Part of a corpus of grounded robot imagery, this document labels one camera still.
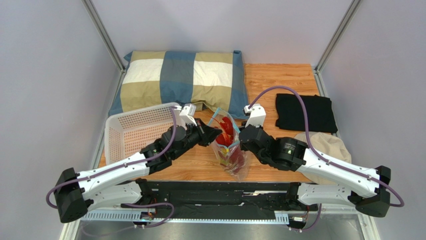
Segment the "red toy lobster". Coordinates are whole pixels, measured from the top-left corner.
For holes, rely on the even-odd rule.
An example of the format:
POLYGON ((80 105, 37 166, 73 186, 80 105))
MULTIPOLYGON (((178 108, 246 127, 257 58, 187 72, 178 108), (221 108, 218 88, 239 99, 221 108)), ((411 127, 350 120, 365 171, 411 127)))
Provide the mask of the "red toy lobster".
POLYGON ((212 148, 216 158, 219 160, 220 166, 230 175, 236 176, 245 165, 245 154, 241 149, 230 150, 230 145, 236 139, 237 132, 234 129, 233 122, 227 116, 221 118, 221 121, 213 118, 214 126, 216 129, 221 129, 222 134, 218 136, 212 143, 212 148), (227 147, 229 149, 228 157, 223 158, 220 154, 220 147, 227 147))

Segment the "clear zip top bag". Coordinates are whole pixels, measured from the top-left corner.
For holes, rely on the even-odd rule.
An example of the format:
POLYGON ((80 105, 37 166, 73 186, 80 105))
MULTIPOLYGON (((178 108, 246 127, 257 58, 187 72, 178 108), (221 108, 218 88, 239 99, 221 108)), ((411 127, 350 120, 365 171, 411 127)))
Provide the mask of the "clear zip top bag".
POLYGON ((233 117, 218 108, 210 118, 208 126, 222 131, 211 144, 219 165, 235 181, 242 182, 248 176, 250 159, 247 152, 241 149, 240 130, 233 117))

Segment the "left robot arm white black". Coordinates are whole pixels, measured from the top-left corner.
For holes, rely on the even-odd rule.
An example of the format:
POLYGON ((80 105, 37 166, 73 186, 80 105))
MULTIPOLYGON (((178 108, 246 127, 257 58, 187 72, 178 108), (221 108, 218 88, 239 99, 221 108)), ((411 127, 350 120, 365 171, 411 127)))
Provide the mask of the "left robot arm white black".
POLYGON ((195 124, 172 126, 135 154, 89 171, 64 170, 53 195, 61 223, 70 223, 104 207, 151 208, 154 194, 145 176, 172 165, 194 146, 209 146, 222 134, 197 118, 195 124))

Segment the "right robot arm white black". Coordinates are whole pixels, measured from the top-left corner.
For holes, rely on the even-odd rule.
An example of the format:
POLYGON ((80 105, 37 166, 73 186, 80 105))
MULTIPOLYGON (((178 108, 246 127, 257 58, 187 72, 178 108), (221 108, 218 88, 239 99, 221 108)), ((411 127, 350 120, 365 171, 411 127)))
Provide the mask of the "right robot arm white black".
POLYGON ((365 215, 383 218, 391 206, 386 185, 391 169, 367 168, 326 155, 291 137, 273 138, 262 127, 240 127, 243 151, 252 152, 259 162, 279 171, 312 174, 331 181, 328 185, 291 183, 286 199, 302 205, 336 204, 355 207, 365 215))

